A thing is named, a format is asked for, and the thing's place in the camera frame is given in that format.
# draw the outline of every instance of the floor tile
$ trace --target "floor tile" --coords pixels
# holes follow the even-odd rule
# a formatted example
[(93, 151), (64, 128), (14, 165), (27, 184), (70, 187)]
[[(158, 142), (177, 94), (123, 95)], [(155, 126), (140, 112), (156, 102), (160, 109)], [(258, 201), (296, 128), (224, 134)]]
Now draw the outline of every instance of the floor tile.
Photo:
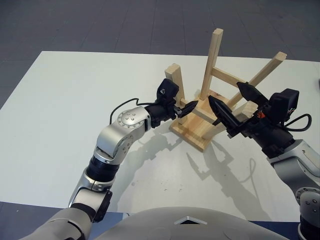
[(294, 56), (290, 49), (285, 44), (254, 44), (260, 58), (272, 59), (277, 52), (283, 52), (287, 54), (286, 59), (294, 60)]
[(225, 57), (259, 58), (259, 54), (252, 43), (222, 42), (221, 49)]
[(79, 51), (84, 38), (56, 37), (47, 47), (47, 51)]
[(288, 46), (296, 60), (320, 62), (320, 50), (307, 46)]
[(3, 61), (0, 65), (0, 87), (16, 87), (33, 61)]
[(11, 52), (7, 60), (34, 61), (41, 51), (45, 51), (54, 41), (53, 38), (26, 38)]
[(242, 12), (243, 24), (255, 44), (284, 44), (264, 14)]
[(184, 42), (151, 42), (151, 54), (185, 55), (186, 48)]

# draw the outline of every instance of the gray floor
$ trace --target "gray floor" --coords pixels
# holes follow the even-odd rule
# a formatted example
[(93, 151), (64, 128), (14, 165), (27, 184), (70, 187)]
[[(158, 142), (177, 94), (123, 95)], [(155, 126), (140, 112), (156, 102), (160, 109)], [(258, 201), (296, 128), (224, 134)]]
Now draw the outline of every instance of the gray floor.
[[(206, 56), (215, 28), (220, 56), (320, 62), (319, 0), (0, 0), (0, 108), (41, 51)], [(19, 209), (0, 202), (0, 239), (56, 211)]]

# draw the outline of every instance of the wire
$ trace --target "wire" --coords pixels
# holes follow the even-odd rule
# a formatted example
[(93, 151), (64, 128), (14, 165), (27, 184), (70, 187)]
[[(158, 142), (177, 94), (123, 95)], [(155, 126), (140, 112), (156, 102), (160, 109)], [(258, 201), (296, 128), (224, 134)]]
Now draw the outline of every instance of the wire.
[[(308, 118), (308, 122), (307, 122), (307, 124), (306, 124), (306, 126), (304, 128), (288, 128), (287, 127), (287, 126), (295, 123), (296, 121), (298, 121), (298, 120), (300, 120), (300, 119), (302, 119), (304, 117)], [(282, 129), (287, 130), (287, 131), (291, 131), (291, 132), (304, 132), (304, 131), (306, 131), (306, 130), (308, 130), (310, 128), (311, 123), (312, 123), (312, 117), (311, 117), (310, 114), (306, 113), (306, 114), (303, 114), (303, 115), (297, 117), (296, 119), (292, 120), (291, 122), (287, 123), (286, 125), (282, 121), (281, 122), (281, 127), (282, 127)]]
[(125, 101), (125, 102), (121, 103), (119, 106), (117, 106), (117, 107), (111, 112), (109, 124), (112, 124), (112, 116), (113, 116), (113, 114), (115, 113), (115, 111), (117, 111), (117, 110), (118, 110), (119, 108), (121, 108), (123, 105), (125, 105), (125, 104), (127, 104), (127, 103), (129, 103), (129, 102), (132, 102), (132, 101), (134, 101), (134, 100), (135, 100), (135, 105), (137, 105), (137, 106), (142, 106), (142, 105), (154, 105), (154, 104), (156, 104), (155, 102), (142, 102), (142, 103), (138, 103), (138, 102), (139, 102), (139, 98), (137, 98), (137, 97), (132, 98), (132, 99), (130, 99), (130, 100), (128, 100), (128, 101)]

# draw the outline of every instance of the wooden rung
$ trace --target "wooden rung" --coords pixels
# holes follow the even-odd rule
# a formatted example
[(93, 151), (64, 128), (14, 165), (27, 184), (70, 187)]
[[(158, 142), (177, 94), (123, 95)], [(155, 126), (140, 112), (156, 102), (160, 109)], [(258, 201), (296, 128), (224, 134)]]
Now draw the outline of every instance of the wooden rung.
[(236, 88), (238, 87), (237, 82), (245, 83), (245, 81), (242, 79), (233, 76), (232, 74), (227, 73), (215, 66), (212, 68), (211, 75), (226, 82), (227, 84), (235, 86)]
[[(257, 86), (265, 79), (273, 70), (276, 69), (287, 57), (287, 54), (279, 51), (250, 81), (249, 84)], [(237, 102), (242, 99), (241, 93), (238, 92), (227, 103), (229, 108), (232, 108)]]
[[(181, 105), (186, 105), (188, 103), (187, 100), (185, 100), (184, 98), (182, 98), (180, 100), (180, 102), (182, 103)], [(199, 116), (200, 118), (206, 120), (209, 123), (213, 123), (215, 120), (217, 120), (217, 117), (213, 114), (213, 113), (208, 113), (207, 111), (201, 109), (200, 107), (196, 106), (193, 111), (192, 111), (195, 115)]]

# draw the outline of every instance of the table surface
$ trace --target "table surface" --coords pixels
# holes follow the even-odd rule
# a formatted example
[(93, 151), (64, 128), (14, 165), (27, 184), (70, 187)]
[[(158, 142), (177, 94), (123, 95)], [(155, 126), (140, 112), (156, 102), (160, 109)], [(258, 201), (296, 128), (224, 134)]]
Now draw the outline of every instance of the table surface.
[[(185, 97), (192, 100), (206, 61), (205, 56), (42, 52), (0, 110), (0, 201), (67, 207), (113, 108), (134, 97), (154, 101), (172, 63), (181, 66)], [(218, 57), (216, 66), (248, 81), (268, 61)], [(313, 124), (292, 134), (318, 153), (319, 79), (319, 62), (286, 60), (258, 86), (267, 98), (285, 88), (300, 91), (292, 118), (311, 113)], [(227, 98), (237, 92), (218, 79), (211, 89)], [(115, 116), (133, 107), (129, 103)], [(193, 206), (251, 221), (299, 221), (293, 193), (252, 139), (220, 133), (201, 153), (169, 131), (171, 122), (132, 146), (116, 175), (109, 211)]]

